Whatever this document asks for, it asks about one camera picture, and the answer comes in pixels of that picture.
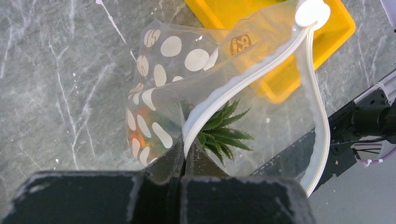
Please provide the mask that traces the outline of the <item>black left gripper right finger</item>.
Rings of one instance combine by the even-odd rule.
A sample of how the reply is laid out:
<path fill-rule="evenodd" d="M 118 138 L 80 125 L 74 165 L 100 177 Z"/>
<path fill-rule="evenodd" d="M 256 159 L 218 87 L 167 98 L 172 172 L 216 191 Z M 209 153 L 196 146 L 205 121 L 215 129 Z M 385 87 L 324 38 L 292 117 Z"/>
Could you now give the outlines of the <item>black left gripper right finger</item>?
<path fill-rule="evenodd" d="M 218 177 L 181 179 L 183 224 L 314 224 L 305 191 L 293 179 Z"/>

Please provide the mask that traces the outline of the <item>clear polka-dot zip bag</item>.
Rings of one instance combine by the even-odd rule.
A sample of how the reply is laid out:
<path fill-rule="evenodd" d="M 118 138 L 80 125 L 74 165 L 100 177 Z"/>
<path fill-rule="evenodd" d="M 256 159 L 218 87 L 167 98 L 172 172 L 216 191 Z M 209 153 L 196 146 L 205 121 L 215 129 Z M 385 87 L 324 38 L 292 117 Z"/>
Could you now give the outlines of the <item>clear polka-dot zip bag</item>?
<path fill-rule="evenodd" d="M 330 146 L 330 127 L 313 63 L 314 32 L 330 14 L 322 0 L 288 0 L 243 17 L 231 29 L 153 20 L 141 31 L 127 110 L 137 115 L 148 107 L 152 121 L 174 143 L 181 139 L 188 154 L 198 139 L 184 141 L 183 126 L 189 123 L 197 131 L 226 102 L 238 100 L 235 114 L 248 112 L 231 127 L 253 136 L 254 140 L 244 140 L 251 150 L 232 147 L 233 160 L 223 156 L 221 163 L 217 158 L 235 176 L 252 173 L 313 130 L 310 161 L 297 179 L 310 195 L 322 176 Z M 250 85 L 290 56 L 300 86 L 277 104 L 258 96 Z"/>

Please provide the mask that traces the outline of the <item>orange toy pineapple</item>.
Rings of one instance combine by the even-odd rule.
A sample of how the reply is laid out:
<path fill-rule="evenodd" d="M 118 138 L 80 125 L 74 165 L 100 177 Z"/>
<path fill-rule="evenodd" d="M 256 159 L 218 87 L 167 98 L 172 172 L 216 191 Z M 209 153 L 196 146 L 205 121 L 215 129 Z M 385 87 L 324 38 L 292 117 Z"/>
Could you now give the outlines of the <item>orange toy pineapple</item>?
<path fill-rule="evenodd" d="M 184 141 L 198 139 L 202 148 L 214 153 L 221 163 L 224 162 L 223 156 L 234 159 L 232 147 L 250 151 L 244 140 L 254 140 L 253 136 L 231 127 L 248 112 L 235 114 L 238 105 L 238 100 L 226 102 L 197 131 L 193 131 L 190 124 L 186 123 L 182 130 Z M 152 119 L 151 111 L 146 106 L 137 115 L 127 110 L 128 142 L 133 156 L 144 166 L 163 155 L 174 143 L 172 136 Z"/>

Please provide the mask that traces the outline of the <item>yellow plastic tray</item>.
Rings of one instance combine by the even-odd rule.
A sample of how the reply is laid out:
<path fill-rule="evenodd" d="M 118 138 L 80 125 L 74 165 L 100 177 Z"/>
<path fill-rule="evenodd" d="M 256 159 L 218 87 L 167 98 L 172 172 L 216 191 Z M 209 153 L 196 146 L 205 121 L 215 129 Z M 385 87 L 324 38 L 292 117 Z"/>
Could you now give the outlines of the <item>yellow plastic tray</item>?
<path fill-rule="evenodd" d="M 277 0 L 187 0 L 186 4 L 205 28 L 231 29 L 239 19 Z M 354 32 L 355 22 L 340 0 L 326 0 L 331 14 L 327 23 L 314 32 L 313 63 L 317 69 Z M 293 56 L 273 71 L 253 82 L 250 87 L 260 97 L 281 103 L 300 86 Z"/>

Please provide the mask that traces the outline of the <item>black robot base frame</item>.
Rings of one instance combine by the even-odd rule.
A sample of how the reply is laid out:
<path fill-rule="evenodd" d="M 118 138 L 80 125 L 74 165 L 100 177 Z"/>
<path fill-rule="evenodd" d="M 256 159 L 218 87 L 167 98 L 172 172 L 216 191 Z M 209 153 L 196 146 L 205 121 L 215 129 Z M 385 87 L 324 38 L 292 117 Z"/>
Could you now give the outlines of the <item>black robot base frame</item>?
<path fill-rule="evenodd" d="M 329 155 L 318 189 L 357 162 L 378 164 L 396 153 L 396 72 L 391 71 L 328 119 Z M 315 140 L 313 130 L 256 169 L 253 176 L 301 179 Z"/>

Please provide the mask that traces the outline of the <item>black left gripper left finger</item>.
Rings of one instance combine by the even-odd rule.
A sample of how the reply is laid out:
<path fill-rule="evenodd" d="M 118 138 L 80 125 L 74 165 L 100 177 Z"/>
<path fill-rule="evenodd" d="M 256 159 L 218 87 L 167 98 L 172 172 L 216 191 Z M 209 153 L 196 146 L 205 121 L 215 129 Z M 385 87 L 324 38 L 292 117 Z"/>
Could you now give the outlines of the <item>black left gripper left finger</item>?
<path fill-rule="evenodd" d="M 41 171 L 18 189 L 4 224 L 177 224 L 184 143 L 141 171 Z"/>

